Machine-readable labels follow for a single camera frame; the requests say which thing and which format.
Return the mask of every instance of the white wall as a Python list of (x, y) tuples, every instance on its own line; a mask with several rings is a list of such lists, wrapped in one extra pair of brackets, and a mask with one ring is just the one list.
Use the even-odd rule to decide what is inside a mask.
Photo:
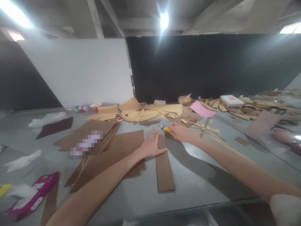
[(301, 89), (301, 73), (285, 89)]
[(63, 107), (133, 97), (124, 39), (20, 41)]

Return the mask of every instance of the black curtain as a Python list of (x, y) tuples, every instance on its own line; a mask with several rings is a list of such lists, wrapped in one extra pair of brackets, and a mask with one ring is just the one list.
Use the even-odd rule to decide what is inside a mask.
[(17, 42), (0, 42), (0, 109), (62, 107)]
[(128, 37), (139, 102), (255, 95), (284, 89), (301, 72), (301, 35)]

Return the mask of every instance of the gray table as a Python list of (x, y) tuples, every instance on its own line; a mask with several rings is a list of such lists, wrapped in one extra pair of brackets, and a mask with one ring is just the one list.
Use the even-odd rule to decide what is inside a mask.
[[(57, 203), (62, 205), (69, 197), (69, 188), (64, 184), (79, 163), (79, 160), (68, 160), (65, 152), (59, 152), (59, 148), (53, 143), (69, 131), (35, 140), (41, 129), (31, 129), (28, 124), (32, 119), (43, 118), (46, 113), (59, 112), (63, 109), (48, 109), (16, 112), (0, 120), (0, 142), (10, 148), (0, 154), (0, 183), (26, 183), (33, 184), (38, 177), (55, 171), (61, 172)], [(91, 113), (68, 112), (74, 117), (71, 130), (85, 123)], [(301, 187), (300, 158), (291, 151), (283, 151), (277, 154), (269, 150), (271, 146), (281, 148), (281, 144), (271, 140), (266, 147), (260, 142), (250, 140), (251, 145), (244, 147), (234, 139), (240, 136), (247, 139), (240, 130), (248, 123), (241, 120), (241, 124), (233, 122), (228, 113), (218, 112), (210, 119), (209, 126), (218, 128), (220, 136), (234, 149), (241, 152), (259, 166), (269, 171), (280, 179)], [(160, 125), (168, 125), (167, 119), (162, 119), (160, 124), (148, 128), (133, 125), (123, 121), (118, 134), (143, 129), (147, 132)], [(119, 219), (138, 219), (166, 212), (183, 211), (191, 208), (224, 205), (236, 202), (251, 202), (257, 197), (250, 189), (242, 185), (232, 175), (227, 173), (210, 156), (190, 144), (183, 145), (175, 140), (166, 139), (169, 148), (169, 159), (175, 179), (176, 191), (159, 194), (157, 191), (156, 163), (154, 158), (147, 159), (147, 170), (137, 178), (123, 180), (113, 191), (106, 202), (92, 217), (88, 225), (99, 225), (115, 222)], [(42, 154), (35, 161), (23, 169), (6, 173), (3, 165), (19, 157), (32, 154), (41, 149)], [(12, 205), (11, 198), (2, 199), (0, 205), (4, 208)], [(45, 202), (37, 208), (35, 213), (17, 223), (17, 225), (39, 225)]]

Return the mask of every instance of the cup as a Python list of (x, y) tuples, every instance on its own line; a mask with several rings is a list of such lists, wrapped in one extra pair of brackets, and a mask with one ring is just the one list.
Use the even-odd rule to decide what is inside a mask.
[(90, 105), (90, 107), (92, 108), (93, 111), (98, 112), (98, 107), (101, 107), (102, 103), (98, 103), (98, 104), (92, 104)]

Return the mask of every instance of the white sleeve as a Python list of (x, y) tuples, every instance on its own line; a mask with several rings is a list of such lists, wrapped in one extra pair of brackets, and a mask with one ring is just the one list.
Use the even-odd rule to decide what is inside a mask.
[(271, 197), (271, 211), (277, 226), (301, 225), (301, 199), (286, 194), (276, 194)]

